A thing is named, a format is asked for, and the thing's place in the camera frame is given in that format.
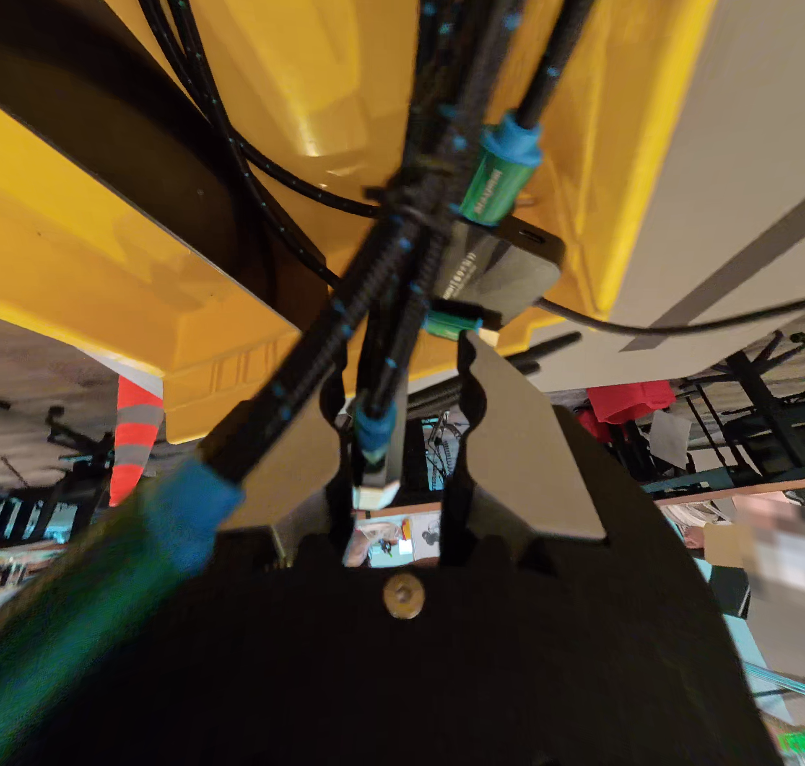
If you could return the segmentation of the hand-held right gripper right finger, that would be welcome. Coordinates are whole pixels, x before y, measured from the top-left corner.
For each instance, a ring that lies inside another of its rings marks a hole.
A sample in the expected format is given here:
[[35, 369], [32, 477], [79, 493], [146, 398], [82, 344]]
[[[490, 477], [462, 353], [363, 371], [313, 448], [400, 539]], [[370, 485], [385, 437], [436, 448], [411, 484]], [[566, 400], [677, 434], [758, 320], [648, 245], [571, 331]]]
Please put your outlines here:
[[607, 532], [549, 399], [475, 331], [458, 342], [468, 422], [445, 487], [442, 545], [499, 536], [601, 543]]

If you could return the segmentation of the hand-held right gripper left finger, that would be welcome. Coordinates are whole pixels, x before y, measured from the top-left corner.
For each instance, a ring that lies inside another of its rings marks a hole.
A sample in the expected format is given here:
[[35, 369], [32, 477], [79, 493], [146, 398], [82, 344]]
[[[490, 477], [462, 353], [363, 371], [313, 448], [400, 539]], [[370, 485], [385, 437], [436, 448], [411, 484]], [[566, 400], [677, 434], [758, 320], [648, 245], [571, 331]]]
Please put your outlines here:
[[244, 500], [222, 532], [278, 534], [353, 531], [351, 476], [337, 417], [345, 405], [341, 372], [330, 370], [290, 428], [244, 481]]

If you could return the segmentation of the black hdmi switch box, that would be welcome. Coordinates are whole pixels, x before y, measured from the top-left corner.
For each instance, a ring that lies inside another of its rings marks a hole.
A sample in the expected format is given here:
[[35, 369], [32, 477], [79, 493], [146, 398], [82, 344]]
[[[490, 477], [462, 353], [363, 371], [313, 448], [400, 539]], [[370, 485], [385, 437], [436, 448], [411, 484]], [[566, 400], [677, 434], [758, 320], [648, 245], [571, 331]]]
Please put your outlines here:
[[497, 343], [501, 328], [537, 307], [587, 329], [617, 336], [696, 336], [803, 311], [803, 300], [698, 324], [634, 327], [583, 315], [544, 298], [558, 282], [566, 245], [556, 235], [509, 216], [496, 228], [459, 219], [452, 226], [423, 329], [458, 340], [462, 331], [485, 331]]

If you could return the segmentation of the yellow plastic bin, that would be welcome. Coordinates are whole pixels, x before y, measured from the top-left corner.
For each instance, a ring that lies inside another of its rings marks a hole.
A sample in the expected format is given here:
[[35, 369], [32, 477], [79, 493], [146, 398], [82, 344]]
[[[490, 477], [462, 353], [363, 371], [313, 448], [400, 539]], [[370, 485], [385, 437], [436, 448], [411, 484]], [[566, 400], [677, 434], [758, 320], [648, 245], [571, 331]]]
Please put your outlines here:
[[[563, 239], [548, 298], [614, 307], [717, 0], [597, 0], [517, 216]], [[239, 131], [357, 199], [402, 154], [418, 0], [192, 0]], [[137, 0], [2, 0], [2, 318], [164, 381], [206, 433], [269, 377], [325, 286], [260, 262], [225, 150]]]

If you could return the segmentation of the red plastic bin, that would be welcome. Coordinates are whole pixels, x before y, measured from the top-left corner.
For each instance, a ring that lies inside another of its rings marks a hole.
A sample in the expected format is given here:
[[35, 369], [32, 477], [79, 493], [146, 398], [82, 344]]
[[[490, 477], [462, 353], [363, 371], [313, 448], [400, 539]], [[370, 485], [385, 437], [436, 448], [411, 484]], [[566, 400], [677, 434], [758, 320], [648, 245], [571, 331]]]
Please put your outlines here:
[[586, 392], [598, 422], [616, 426], [668, 409], [677, 399], [667, 380], [590, 387]]

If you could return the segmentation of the orange traffic cone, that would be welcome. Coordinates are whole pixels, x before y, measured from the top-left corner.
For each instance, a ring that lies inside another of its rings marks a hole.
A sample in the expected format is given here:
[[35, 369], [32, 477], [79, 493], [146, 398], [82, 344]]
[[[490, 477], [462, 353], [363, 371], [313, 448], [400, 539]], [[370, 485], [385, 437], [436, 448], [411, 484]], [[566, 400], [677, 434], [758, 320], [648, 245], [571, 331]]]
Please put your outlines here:
[[114, 430], [114, 463], [109, 481], [109, 506], [118, 507], [143, 476], [164, 419], [164, 402], [120, 375]]

